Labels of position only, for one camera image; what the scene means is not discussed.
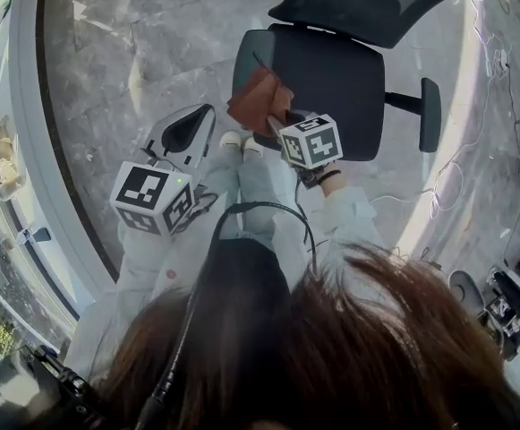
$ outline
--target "white cube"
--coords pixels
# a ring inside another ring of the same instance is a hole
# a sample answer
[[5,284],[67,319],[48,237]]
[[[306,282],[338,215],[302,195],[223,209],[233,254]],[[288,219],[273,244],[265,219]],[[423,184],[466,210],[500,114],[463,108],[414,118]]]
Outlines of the white cube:
[[125,161],[110,205],[128,228],[169,237],[194,205],[192,177]]
[[279,131],[291,164],[318,168],[343,157],[336,122],[329,115],[317,116]]

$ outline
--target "white shoe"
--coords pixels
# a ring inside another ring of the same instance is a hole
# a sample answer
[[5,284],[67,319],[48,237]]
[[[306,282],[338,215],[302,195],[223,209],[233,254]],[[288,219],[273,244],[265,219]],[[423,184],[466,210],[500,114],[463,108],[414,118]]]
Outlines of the white shoe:
[[250,137],[245,141],[245,144],[243,145],[243,151],[255,151],[256,153],[259,153],[260,156],[263,156],[263,147],[255,140],[253,140],[253,137]]
[[237,132],[228,131],[220,139],[220,147],[224,145],[235,145],[238,148],[242,148],[242,137]]

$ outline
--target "cable on floor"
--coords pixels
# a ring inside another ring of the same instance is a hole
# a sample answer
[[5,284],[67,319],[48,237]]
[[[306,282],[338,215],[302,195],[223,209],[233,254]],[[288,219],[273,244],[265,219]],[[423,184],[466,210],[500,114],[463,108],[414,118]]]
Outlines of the cable on floor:
[[508,67],[508,94],[510,95],[510,107],[512,108],[512,116],[514,117],[514,136],[516,137],[516,147],[518,148],[518,154],[520,154],[520,139],[518,139],[518,129],[520,120],[516,117],[516,110],[514,109],[514,97],[512,96],[512,74],[510,73],[510,64]]
[[[471,5],[473,6],[475,14],[476,14],[476,16],[474,18],[474,21],[473,21],[473,30],[476,33],[479,41],[481,42],[482,47],[484,48],[485,64],[487,66],[487,73],[490,76],[490,78],[489,78],[489,80],[487,82],[486,98],[484,100],[484,108],[482,110],[482,117],[481,117],[482,125],[481,125],[481,129],[478,132],[478,135],[476,136],[476,139],[474,139],[472,142],[464,143],[463,145],[461,145],[460,148],[455,152],[453,157],[451,159],[449,159],[448,162],[441,168],[441,170],[438,172],[438,174],[437,174],[437,176],[435,178],[435,182],[434,182],[434,185],[433,185],[432,188],[425,189],[425,190],[419,192],[418,194],[412,196],[411,198],[407,198],[407,199],[396,197],[396,196],[393,196],[391,194],[383,194],[383,195],[381,195],[379,197],[376,197],[375,199],[372,199],[370,201],[370,203],[374,203],[374,202],[379,201],[381,199],[392,199],[392,200],[398,201],[398,202],[416,202],[416,200],[418,198],[420,198],[422,195],[430,194],[432,196],[431,200],[430,200],[430,218],[431,219],[436,219],[440,212],[442,212],[442,211],[451,211],[452,209],[454,209],[456,207],[456,205],[460,201],[460,198],[461,198],[461,196],[463,194],[463,189],[465,187],[465,175],[464,175],[463,170],[461,169],[460,165],[458,164],[458,162],[456,162],[456,160],[462,154],[462,152],[465,149],[468,149],[468,148],[471,148],[471,147],[477,145],[478,142],[480,141],[480,139],[482,137],[482,133],[484,132],[484,128],[486,126],[486,111],[488,109],[489,99],[490,99],[490,85],[495,81],[495,79],[498,79],[499,81],[501,81],[507,75],[508,76],[510,75],[510,70],[511,70],[510,69],[510,53],[512,52],[512,46],[513,46],[511,44],[509,50],[507,51],[507,62],[506,62],[507,70],[506,71],[502,71],[503,69],[501,68],[501,59],[502,59],[502,54],[501,53],[502,53],[502,50],[505,50],[504,49],[504,44],[499,39],[499,37],[496,36],[495,33],[492,33],[492,35],[490,35],[490,37],[486,41],[484,41],[481,32],[476,27],[476,22],[478,21],[478,19],[480,17],[480,13],[478,11],[478,8],[474,4],[474,1],[470,0],[470,2],[471,2]],[[494,50],[494,55],[492,57],[492,60],[490,61],[489,55],[488,55],[488,45],[490,44],[490,42],[493,39],[496,39],[500,43],[501,49],[500,50],[498,50],[498,49]],[[514,99],[512,99],[512,108],[513,108],[513,111],[514,111]],[[458,195],[457,195],[456,199],[449,206],[443,206],[442,203],[441,203],[441,200],[440,200],[439,193],[438,193],[439,181],[440,181],[440,178],[446,172],[448,172],[449,170],[452,170],[452,169],[458,171],[458,174],[460,175],[460,189],[459,189],[459,192],[458,192]]]

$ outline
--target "hand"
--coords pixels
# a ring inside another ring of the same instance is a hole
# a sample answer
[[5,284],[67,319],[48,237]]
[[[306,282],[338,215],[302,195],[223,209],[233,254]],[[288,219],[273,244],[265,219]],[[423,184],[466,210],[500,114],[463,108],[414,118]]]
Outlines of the hand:
[[[339,166],[335,161],[325,166],[323,172],[318,176],[318,180],[332,170],[339,170]],[[325,197],[328,197],[331,193],[340,190],[341,188],[345,188],[347,186],[347,181],[343,174],[335,174],[325,179],[320,186]]]

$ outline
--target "white object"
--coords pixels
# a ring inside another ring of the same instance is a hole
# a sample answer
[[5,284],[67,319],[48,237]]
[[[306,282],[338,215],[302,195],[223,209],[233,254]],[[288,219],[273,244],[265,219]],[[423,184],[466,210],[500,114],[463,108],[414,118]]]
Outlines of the white object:
[[260,156],[263,156],[263,147],[257,143],[253,137],[250,137],[248,140],[245,141],[245,144],[243,146],[243,150],[250,150],[255,151],[260,154]]
[[182,108],[158,121],[144,146],[160,159],[158,168],[177,168],[194,177],[196,185],[215,123],[216,111],[210,104]]
[[126,227],[169,238],[194,205],[192,177],[125,161],[110,205]]
[[23,245],[25,244],[30,237],[32,236],[32,233],[30,232],[29,228],[23,228],[21,231],[17,233],[17,244]]
[[508,70],[508,53],[505,49],[500,51],[500,69],[504,73]]
[[220,146],[224,145],[237,145],[238,147],[242,146],[242,137],[239,133],[234,131],[228,131],[222,135],[220,139]]
[[318,168],[343,157],[336,122],[316,116],[279,131],[287,161],[302,168]]

